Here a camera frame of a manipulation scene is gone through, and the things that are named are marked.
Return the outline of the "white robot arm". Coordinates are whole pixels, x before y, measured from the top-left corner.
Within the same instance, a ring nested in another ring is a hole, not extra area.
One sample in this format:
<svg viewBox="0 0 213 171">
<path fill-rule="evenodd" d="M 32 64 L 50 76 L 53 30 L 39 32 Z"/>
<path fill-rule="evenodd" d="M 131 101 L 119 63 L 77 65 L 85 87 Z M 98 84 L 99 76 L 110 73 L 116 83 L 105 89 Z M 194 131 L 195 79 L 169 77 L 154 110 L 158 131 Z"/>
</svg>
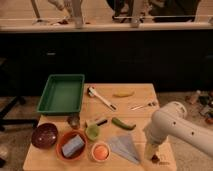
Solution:
<svg viewBox="0 0 213 171">
<path fill-rule="evenodd" d="M 169 102 L 156 110 L 144 128 L 146 144 L 144 157 L 151 160 L 168 135 L 187 142 L 213 158 L 213 131 L 186 120 L 187 110 L 177 101 Z"/>
</svg>

